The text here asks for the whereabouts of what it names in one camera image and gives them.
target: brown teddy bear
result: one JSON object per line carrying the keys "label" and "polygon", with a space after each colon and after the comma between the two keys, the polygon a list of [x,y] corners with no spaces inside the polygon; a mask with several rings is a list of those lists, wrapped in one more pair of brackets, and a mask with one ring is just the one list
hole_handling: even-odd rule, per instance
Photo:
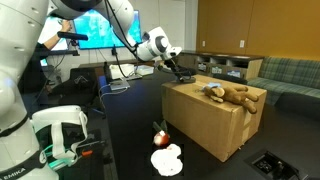
{"label": "brown teddy bear", "polygon": [[209,87],[206,86],[203,92],[210,99],[218,102],[228,101],[245,107],[251,114],[257,113],[257,108],[250,102],[257,102],[259,97],[248,92],[248,87]]}

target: couch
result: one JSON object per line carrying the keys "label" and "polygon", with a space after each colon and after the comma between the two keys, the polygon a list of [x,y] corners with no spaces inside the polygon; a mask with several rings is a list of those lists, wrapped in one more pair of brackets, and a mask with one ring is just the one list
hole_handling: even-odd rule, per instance
{"label": "couch", "polygon": [[274,105],[283,92],[320,98],[320,61],[265,57],[249,86],[267,90],[266,103]]}

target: person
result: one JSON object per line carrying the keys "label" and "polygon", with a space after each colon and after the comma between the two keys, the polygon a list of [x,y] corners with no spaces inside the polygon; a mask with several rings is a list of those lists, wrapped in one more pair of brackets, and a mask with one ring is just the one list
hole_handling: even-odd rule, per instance
{"label": "person", "polygon": [[[61,32],[68,32],[72,28],[67,20],[63,20],[61,25]],[[59,41],[60,37],[55,34],[43,44],[37,43],[34,53],[18,83],[18,88],[29,118],[36,111],[48,108],[48,93],[50,93],[51,87],[48,85],[48,80],[42,71],[40,61],[48,56],[48,52]]]}

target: chair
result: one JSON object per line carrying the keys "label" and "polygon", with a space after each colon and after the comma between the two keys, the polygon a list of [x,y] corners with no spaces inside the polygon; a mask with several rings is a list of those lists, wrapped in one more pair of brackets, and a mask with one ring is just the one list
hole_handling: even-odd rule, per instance
{"label": "chair", "polygon": [[295,113],[311,119],[320,119],[320,99],[304,94],[283,92],[275,103],[279,110]]}
{"label": "chair", "polygon": [[230,81],[230,82],[234,82],[234,83],[238,83],[238,84],[244,84],[247,85],[248,81],[243,79],[243,78],[239,78],[239,77],[235,77],[235,76],[230,76],[227,74],[218,74],[218,73],[214,73],[212,75],[213,78],[216,79],[222,79],[225,81]]}
{"label": "chair", "polygon": [[59,105],[78,105],[87,114],[98,96],[98,80],[94,68],[71,69],[70,78],[53,88],[52,95],[60,95]]}

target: desk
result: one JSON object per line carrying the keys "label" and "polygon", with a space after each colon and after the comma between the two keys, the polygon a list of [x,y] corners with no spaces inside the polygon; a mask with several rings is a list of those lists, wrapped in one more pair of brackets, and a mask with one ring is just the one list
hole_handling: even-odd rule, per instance
{"label": "desk", "polygon": [[[171,143],[182,148],[184,167],[176,176],[159,176],[150,162],[155,151],[152,122],[162,121],[161,84],[174,79],[171,74],[155,71],[143,79],[129,81],[131,88],[125,93],[103,97],[120,180],[264,179],[245,162],[261,149],[271,151],[311,177],[320,177],[320,121],[279,112],[268,105],[258,133],[224,163],[169,124]],[[100,84],[106,84],[103,77]]]}

